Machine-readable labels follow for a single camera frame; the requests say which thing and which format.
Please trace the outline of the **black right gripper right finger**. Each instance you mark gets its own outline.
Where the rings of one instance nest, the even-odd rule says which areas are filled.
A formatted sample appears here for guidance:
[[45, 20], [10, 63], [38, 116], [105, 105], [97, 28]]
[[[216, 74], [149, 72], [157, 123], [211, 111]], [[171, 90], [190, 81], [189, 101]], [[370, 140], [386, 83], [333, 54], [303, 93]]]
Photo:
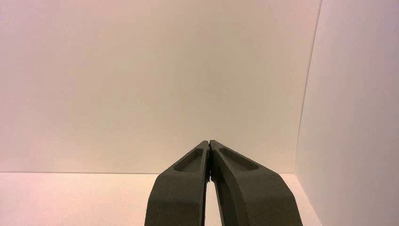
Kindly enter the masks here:
[[282, 177], [211, 140], [211, 180], [224, 226], [301, 226], [295, 197]]

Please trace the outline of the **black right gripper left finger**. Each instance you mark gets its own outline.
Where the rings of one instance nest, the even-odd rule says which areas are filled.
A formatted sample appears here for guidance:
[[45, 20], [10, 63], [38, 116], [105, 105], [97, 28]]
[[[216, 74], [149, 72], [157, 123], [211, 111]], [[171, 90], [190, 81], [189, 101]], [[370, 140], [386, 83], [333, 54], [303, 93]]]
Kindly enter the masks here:
[[203, 226], [209, 142], [204, 140], [159, 174], [151, 190], [146, 226]]

